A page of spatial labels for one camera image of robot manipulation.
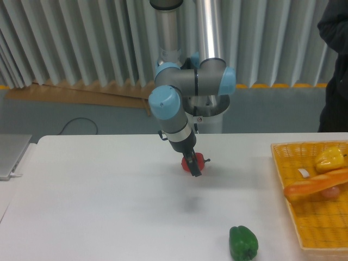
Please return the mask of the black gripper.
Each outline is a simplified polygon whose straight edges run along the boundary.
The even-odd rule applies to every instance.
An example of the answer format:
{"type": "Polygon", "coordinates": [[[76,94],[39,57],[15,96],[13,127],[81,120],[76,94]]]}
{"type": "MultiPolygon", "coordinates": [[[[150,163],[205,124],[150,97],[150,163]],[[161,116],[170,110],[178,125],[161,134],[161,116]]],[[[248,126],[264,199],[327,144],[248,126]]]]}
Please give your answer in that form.
{"type": "Polygon", "coordinates": [[[202,153],[194,151],[194,146],[196,145],[196,135],[194,131],[192,130],[190,135],[182,141],[174,142],[170,140],[169,143],[176,152],[186,156],[192,155],[189,159],[185,157],[182,158],[183,170],[190,172],[194,177],[201,176],[201,171],[204,168],[204,157],[202,153]]]}

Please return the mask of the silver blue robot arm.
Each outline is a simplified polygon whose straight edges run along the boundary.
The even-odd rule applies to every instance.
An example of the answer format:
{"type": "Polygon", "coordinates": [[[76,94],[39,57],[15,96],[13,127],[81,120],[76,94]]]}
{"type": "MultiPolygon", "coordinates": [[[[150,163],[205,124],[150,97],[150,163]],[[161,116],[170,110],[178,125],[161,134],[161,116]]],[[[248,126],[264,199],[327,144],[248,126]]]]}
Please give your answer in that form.
{"type": "Polygon", "coordinates": [[[155,88],[148,101],[163,141],[183,155],[188,171],[201,175],[195,152],[196,134],[203,127],[212,132],[214,120],[229,107],[236,86],[235,70],[224,60],[220,1],[195,1],[198,53],[181,56],[178,11],[183,1],[150,1],[156,11],[160,55],[155,88]]]}

